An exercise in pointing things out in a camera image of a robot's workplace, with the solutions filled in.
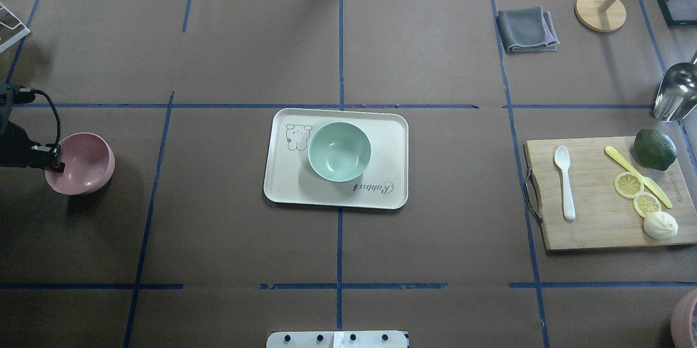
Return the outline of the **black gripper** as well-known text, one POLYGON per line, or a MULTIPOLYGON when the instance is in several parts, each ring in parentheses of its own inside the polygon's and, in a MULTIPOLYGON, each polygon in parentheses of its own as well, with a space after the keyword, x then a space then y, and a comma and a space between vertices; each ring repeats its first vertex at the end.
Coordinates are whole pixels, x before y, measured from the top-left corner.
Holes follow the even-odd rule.
POLYGON ((60 161, 60 116, 50 96, 42 90, 24 88, 20 84, 3 83, 1 87, 1 165, 8 168, 37 168, 62 173, 65 163, 60 161), (56 140, 42 145, 32 141, 24 128, 11 122, 15 105, 28 104, 37 95, 43 96, 56 120, 56 140))

